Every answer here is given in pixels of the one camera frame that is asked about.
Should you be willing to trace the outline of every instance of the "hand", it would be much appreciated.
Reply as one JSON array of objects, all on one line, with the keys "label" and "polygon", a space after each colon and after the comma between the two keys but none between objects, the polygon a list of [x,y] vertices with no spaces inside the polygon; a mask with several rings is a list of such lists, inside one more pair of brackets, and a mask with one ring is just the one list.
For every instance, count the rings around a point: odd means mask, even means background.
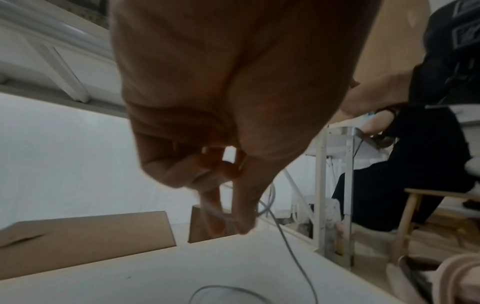
[{"label": "hand", "polygon": [[[239,233],[343,99],[380,0],[123,0],[111,38],[143,170],[221,211]],[[235,164],[222,161],[237,148]],[[225,223],[204,212],[213,234]]]}]

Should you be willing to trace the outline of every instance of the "table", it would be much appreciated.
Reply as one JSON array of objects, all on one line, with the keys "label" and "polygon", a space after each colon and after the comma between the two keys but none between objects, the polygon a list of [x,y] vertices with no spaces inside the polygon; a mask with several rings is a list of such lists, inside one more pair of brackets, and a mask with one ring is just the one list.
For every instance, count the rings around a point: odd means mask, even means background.
[{"label": "table", "polygon": [[[320,303],[401,304],[385,291],[289,237]],[[107,261],[0,281],[2,304],[187,303],[208,284],[252,289],[276,304],[312,303],[312,292],[278,231],[186,244]],[[247,295],[211,290],[196,303],[258,303]]]},{"label": "table", "polygon": [[[353,247],[351,242],[352,234],[352,199],[354,191],[354,164],[355,159],[386,158],[388,152],[381,149],[369,136],[365,135],[356,127],[337,127],[323,129],[317,137],[314,138],[305,155],[316,156],[316,202],[315,214],[313,217],[313,240],[318,247],[318,252],[329,259],[341,264],[347,268],[351,267]],[[345,169],[345,189],[344,189],[344,235],[343,235],[343,256],[327,252],[325,247],[325,182],[326,182],[326,159],[341,159],[346,164]]]}]

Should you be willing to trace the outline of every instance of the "wall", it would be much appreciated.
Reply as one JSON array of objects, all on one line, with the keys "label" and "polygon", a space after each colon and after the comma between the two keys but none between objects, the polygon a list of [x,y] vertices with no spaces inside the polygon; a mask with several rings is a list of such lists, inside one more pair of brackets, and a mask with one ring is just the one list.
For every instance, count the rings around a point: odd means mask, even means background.
[{"label": "wall", "polygon": [[[232,158],[234,150],[226,154]],[[303,191],[308,166],[300,159],[289,167]],[[282,174],[275,185],[275,208],[290,209],[292,190]],[[222,201],[230,204],[229,189]],[[0,94],[0,228],[153,210],[165,210],[172,224],[186,223],[197,203],[192,191],[164,187],[141,172],[126,119]]]}]

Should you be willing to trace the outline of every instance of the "wooden stool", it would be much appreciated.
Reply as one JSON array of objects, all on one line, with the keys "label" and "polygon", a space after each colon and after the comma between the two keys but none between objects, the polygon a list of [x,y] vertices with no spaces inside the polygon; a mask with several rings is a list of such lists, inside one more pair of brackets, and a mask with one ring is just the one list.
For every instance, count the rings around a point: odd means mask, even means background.
[{"label": "wooden stool", "polygon": [[398,226],[398,231],[393,241],[393,245],[390,253],[390,262],[397,264],[399,258],[408,253],[409,241],[415,240],[422,242],[428,246],[440,248],[443,250],[452,251],[455,253],[469,253],[472,252],[462,246],[462,241],[457,233],[457,230],[460,226],[450,227],[455,236],[458,237],[458,247],[449,246],[439,241],[418,238],[411,236],[411,233],[415,226],[421,226],[415,223],[412,223],[412,218],[420,207],[422,202],[422,197],[424,195],[431,196],[440,196],[440,197],[454,197],[454,198],[464,198],[471,201],[477,201],[480,203],[480,196],[469,193],[457,193],[457,192],[446,192],[446,191],[436,191],[436,190],[423,190],[423,189],[405,189],[405,192],[410,193],[408,200],[406,202],[405,209],[403,210],[403,215],[400,220],[400,225]]}]

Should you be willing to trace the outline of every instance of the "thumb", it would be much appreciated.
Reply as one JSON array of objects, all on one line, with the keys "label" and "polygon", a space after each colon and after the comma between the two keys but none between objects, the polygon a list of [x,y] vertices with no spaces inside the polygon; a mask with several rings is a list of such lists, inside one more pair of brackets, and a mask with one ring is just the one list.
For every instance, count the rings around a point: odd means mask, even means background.
[{"label": "thumb", "polygon": [[258,203],[274,178],[296,157],[268,161],[247,156],[240,169],[240,177],[233,181],[231,212],[238,233],[247,234],[255,226]]}]

